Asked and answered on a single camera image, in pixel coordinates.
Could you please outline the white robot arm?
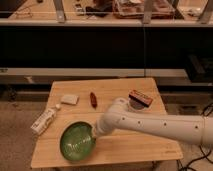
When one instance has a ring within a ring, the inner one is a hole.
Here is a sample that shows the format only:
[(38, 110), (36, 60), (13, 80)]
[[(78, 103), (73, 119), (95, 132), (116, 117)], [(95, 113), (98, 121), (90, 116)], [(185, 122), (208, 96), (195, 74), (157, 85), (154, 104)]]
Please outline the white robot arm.
[(142, 114), (128, 110), (128, 101), (116, 98), (93, 127), (93, 136), (115, 129), (131, 130), (213, 149), (213, 117)]

